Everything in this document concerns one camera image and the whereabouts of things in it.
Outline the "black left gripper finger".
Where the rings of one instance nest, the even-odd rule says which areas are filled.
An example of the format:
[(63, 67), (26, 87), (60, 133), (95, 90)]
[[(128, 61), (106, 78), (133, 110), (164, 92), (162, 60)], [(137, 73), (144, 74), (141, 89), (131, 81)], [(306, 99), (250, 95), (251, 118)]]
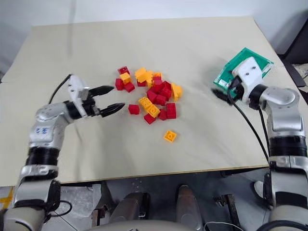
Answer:
[(110, 106), (107, 106), (106, 108), (100, 110), (101, 117), (107, 117), (112, 114), (115, 114), (119, 110), (121, 110), (125, 106), (125, 103), (115, 103)]
[(102, 96), (108, 94), (114, 89), (113, 86), (99, 86), (89, 90), (89, 95), (91, 97)]

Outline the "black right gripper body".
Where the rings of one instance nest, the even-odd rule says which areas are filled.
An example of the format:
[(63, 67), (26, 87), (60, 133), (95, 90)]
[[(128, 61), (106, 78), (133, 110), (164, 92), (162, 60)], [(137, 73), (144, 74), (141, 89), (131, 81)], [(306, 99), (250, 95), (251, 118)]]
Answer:
[(239, 78), (239, 76), (236, 76), (231, 81), (230, 91), (234, 93), (234, 96), (232, 96), (233, 100), (242, 100), (244, 94), (244, 88), (242, 86), (242, 80)]

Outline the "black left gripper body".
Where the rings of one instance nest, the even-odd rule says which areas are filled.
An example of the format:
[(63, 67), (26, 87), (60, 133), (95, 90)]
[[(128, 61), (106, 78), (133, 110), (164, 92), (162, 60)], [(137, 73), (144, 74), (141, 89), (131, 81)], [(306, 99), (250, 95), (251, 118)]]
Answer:
[(87, 116), (100, 115), (100, 109), (96, 106), (96, 102), (91, 95), (88, 95), (87, 99), (83, 101), (83, 108)]

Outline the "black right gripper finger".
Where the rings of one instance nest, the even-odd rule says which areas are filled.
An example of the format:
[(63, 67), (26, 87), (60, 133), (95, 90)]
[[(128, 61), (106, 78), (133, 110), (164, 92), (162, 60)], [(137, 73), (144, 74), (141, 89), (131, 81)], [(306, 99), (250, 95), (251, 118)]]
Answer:
[(217, 98), (225, 101), (228, 105), (232, 105), (232, 102), (229, 100), (228, 96), (224, 92), (218, 89), (211, 89), (211, 91)]

